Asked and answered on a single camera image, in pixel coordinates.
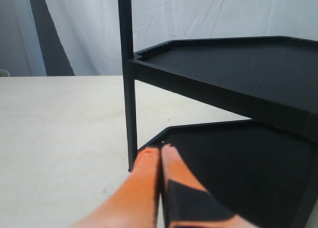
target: white curtain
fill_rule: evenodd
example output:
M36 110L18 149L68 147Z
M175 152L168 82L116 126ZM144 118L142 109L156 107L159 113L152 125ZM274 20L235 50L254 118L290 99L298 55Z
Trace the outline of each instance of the white curtain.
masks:
M76 75L120 75L117 0L46 0ZM135 51L171 39L318 40L318 0L132 0Z

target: white table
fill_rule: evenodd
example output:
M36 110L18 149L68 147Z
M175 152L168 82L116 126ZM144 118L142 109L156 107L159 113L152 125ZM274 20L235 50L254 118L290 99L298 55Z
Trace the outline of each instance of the white table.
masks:
M167 126L244 118L141 82L136 93L139 146ZM66 227L127 169L121 76L0 78L1 228Z

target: metal pole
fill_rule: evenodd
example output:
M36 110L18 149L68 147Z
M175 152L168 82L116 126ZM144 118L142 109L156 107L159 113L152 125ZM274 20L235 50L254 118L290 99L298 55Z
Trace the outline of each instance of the metal pole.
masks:
M129 171L137 157L137 124L135 99L135 67L129 59L134 57L131 0L118 0L121 52L123 63L125 113L128 143Z

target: shelf tray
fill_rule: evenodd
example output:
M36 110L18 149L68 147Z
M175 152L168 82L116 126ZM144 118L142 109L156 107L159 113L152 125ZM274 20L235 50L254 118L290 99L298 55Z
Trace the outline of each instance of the shelf tray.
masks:
M136 79L318 140L318 42L178 40L135 54Z
M170 127L145 146L169 143L216 199L262 228L291 227L317 150L252 120ZM316 200L317 192L306 207ZM302 216L306 221L309 214Z

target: white backdrop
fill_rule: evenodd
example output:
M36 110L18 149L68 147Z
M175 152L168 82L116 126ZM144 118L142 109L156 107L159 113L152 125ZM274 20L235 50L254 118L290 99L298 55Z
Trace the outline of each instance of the white backdrop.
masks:
M46 0L76 75L120 75L117 0ZM171 39L318 40L318 0L132 0L135 51Z

